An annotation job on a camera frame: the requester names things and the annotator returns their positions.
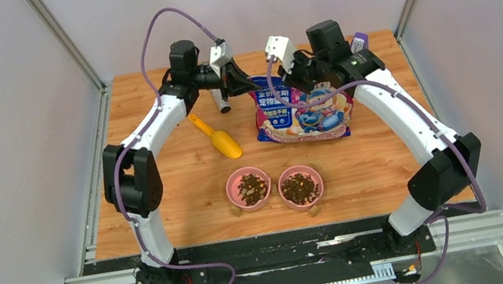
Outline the pink blue pet food bag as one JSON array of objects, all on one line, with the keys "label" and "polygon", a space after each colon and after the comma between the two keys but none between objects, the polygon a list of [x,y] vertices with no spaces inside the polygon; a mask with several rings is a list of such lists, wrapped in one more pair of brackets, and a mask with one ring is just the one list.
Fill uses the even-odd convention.
[{"label": "pink blue pet food bag", "polygon": [[351,134],[349,122],[353,100],[346,93],[333,95],[322,101],[334,89],[329,82],[318,83],[309,94],[272,78],[275,91],[287,102],[303,105],[301,109],[284,106],[268,87],[267,78],[255,76],[252,81],[260,90],[251,92],[256,114],[259,142],[296,143],[340,139]]}]

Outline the yellow plastic scoop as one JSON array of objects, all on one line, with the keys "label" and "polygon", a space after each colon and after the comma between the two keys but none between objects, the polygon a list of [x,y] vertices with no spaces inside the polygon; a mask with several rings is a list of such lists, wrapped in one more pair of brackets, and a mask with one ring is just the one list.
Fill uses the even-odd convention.
[{"label": "yellow plastic scoop", "polygon": [[242,147],[228,133],[223,130],[213,129],[203,122],[198,116],[191,114],[188,119],[210,139],[213,148],[229,159],[238,159],[243,154]]}]

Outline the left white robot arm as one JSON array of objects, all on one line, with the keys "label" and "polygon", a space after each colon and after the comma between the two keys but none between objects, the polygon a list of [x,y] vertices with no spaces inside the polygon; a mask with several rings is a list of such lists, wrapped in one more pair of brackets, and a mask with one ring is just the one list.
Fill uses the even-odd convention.
[{"label": "left white robot arm", "polygon": [[162,146],[188,117],[201,91],[217,89],[228,99],[259,88],[238,67],[224,39],[215,40],[208,62],[198,60],[199,52],[191,40],[172,43],[154,105],[129,137],[102,153],[105,198],[126,218],[140,247],[137,284],[183,282],[184,269],[159,210],[164,187],[156,161]]}]

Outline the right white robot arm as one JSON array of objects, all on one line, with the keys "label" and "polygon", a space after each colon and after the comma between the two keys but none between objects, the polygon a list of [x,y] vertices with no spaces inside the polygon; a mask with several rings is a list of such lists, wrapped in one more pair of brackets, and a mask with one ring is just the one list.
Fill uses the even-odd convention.
[{"label": "right white robot arm", "polygon": [[386,123],[421,165],[408,182],[408,196],[383,224],[389,252],[406,253],[421,227],[444,209],[486,210],[476,178],[481,142],[475,134],[461,135],[436,119],[406,93],[374,52],[354,52],[337,22],[324,20],[308,28],[306,35],[309,53],[288,37],[267,40],[268,63],[280,63],[283,83],[309,93],[327,82],[334,95],[346,93]]}]

